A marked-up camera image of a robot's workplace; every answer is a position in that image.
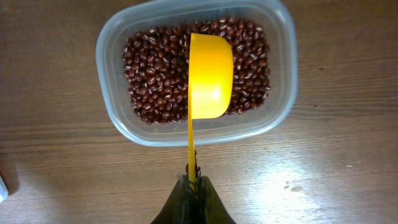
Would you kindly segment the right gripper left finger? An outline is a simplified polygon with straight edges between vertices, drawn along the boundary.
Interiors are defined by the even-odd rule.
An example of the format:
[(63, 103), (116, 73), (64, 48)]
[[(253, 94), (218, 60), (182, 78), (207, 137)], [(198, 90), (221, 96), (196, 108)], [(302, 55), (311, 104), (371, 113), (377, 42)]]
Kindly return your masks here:
[(187, 174), (179, 175), (168, 199), (151, 224), (193, 223), (193, 202), (194, 193)]

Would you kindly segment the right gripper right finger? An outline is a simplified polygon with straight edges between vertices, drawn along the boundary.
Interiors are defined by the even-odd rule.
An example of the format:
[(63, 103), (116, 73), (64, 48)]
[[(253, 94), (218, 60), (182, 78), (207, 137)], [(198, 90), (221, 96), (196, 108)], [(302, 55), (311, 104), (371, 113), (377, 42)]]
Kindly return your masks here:
[(207, 176), (200, 177), (195, 193), (194, 223), (236, 224)]

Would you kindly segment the yellow plastic measuring scoop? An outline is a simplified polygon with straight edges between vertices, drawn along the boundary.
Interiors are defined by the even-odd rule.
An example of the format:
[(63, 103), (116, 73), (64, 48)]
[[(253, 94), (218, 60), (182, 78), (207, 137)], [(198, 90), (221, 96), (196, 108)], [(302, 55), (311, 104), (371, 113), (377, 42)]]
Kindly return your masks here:
[(188, 179), (194, 187), (194, 119), (213, 119), (227, 110), (233, 87), (233, 53), (222, 37), (191, 34), (188, 64)]

